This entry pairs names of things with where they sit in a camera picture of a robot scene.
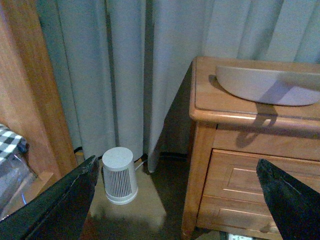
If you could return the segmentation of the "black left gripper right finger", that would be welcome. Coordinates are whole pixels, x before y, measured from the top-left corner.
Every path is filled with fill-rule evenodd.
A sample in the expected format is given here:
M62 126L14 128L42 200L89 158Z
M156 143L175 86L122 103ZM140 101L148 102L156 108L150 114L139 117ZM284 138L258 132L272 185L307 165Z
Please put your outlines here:
M320 193L266 159L256 173L264 201L284 240L320 238Z

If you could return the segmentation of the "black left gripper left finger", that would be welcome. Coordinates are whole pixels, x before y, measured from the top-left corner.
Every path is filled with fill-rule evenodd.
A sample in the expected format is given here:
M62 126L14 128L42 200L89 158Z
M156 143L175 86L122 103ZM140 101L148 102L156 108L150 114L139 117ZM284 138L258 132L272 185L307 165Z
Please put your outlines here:
M93 155L0 222L2 240L78 240L99 176Z

